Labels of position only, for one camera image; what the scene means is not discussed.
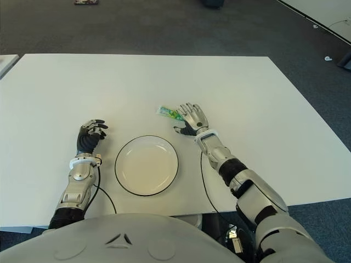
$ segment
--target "gray carpet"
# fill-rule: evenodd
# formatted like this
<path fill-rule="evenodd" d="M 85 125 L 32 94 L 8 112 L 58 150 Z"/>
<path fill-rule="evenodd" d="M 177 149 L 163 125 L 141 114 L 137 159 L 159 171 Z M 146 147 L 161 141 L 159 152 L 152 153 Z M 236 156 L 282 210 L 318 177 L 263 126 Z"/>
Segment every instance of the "gray carpet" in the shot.
<path fill-rule="evenodd" d="M 226 0 L 221 10 L 199 0 L 101 0 L 90 7 L 1 0 L 0 8 L 1 54 L 269 56 L 351 149 L 351 73 L 336 66 L 351 47 L 275 0 Z M 327 55 L 333 61 L 324 61 Z M 347 199 L 292 207 L 291 214 L 342 263 L 351 258 L 350 210 Z M 1 233 L 1 248 L 26 237 Z"/>

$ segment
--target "white table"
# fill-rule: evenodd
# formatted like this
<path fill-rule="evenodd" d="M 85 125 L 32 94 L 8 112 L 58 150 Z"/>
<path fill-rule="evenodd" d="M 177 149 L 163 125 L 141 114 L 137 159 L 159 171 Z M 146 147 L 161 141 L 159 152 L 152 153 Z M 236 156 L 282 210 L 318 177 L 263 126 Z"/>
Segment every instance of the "white table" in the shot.
<path fill-rule="evenodd" d="M 25 55 L 0 81 L 0 225 L 48 225 L 67 185 L 81 124 L 101 118 L 108 136 L 101 186 L 119 213 L 213 212 L 203 190 L 192 138 L 155 114 L 159 105 L 202 106 L 222 142 L 288 205 L 351 197 L 351 153 L 267 57 Z M 134 196 L 117 182 L 114 161 L 130 139 L 157 135 L 179 155 L 164 192 Z M 204 161 L 209 195 L 220 211 L 235 208 L 222 178 Z M 97 195 L 87 217 L 111 214 Z"/>
<path fill-rule="evenodd" d="M 18 55 L 0 55 L 0 79 L 18 60 Z"/>

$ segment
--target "black cable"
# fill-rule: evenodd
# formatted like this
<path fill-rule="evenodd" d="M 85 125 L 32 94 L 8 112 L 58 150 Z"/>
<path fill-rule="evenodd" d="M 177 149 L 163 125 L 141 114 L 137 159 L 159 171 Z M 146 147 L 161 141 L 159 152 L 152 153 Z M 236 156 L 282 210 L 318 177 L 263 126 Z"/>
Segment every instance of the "black cable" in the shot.
<path fill-rule="evenodd" d="M 88 203 L 87 207 L 85 208 L 85 210 L 84 210 L 84 214 L 87 212 L 88 208 L 90 207 L 90 205 L 91 205 L 91 204 L 92 204 L 92 202 L 94 201 L 94 199 L 95 199 L 95 197 L 97 196 L 98 191 L 99 191 L 99 189 L 100 189 L 100 183 L 101 183 L 101 173 L 100 173 L 100 167 L 98 167 L 98 173 L 99 173 L 99 180 L 98 180 L 97 190 L 95 191 L 95 193 L 94 193 L 94 195 L 93 195 L 92 199 L 90 199 L 90 201 L 89 201 L 89 203 Z"/>
<path fill-rule="evenodd" d="M 202 182 L 203 182 L 203 187 L 205 189 L 205 193 L 206 193 L 206 196 L 207 196 L 207 199 L 209 200 L 209 202 L 211 203 L 211 206 L 213 207 L 213 209 L 217 212 L 217 214 L 225 221 L 227 222 L 229 225 L 234 225 L 232 224 L 231 222 L 229 222 L 226 218 L 224 218 L 224 216 L 222 216 L 220 214 L 220 212 L 217 210 L 217 208 L 214 206 L 214 204 L 212 203 L 210 197 L 208 196 L 208 193 L 207 193 L 207 189 L 206 189 L 206 185 L 205 185 L 205 180 L 203 178 L 203 171 L 202 171 L 202 152 L 200 154 L 200 169 L 201 169 L 201 176 L 202 176 Z"/>
<path fill-rule="evenodd" d="M 117 210 L 116 210 L 115 204 L 114 204 L 114 202 L 112 201 L 112 199 L 111 199 L 111 197 L 109 196 L 109 194 L 108 194 L 104 189 L 102 189 L 101 187 L 99 187 L 99 186 L 97 186 L 97 185 L 95 185 L 95 184 L 94 184 L 94 186 L 95 186 L 96 188 L 100 189 L 101 191 L 103 191 L 103 192 L 105 193 L 105 195 L 109 198 L 109 200 L 110 200 L 112 206 L 114 207 L 115 214 L 117 214 Z"/>
<path fill-rule="evenodd" d="M 348 21 L 348 20 L 337 21 L 337 22 L 331 24 L 328 28 L 330 28 L 330 27 L 333 26 L 333 25 L 339 24 L 339 23 L 341 23 L 341 22 L 347 22 L 347 21 Z"/>

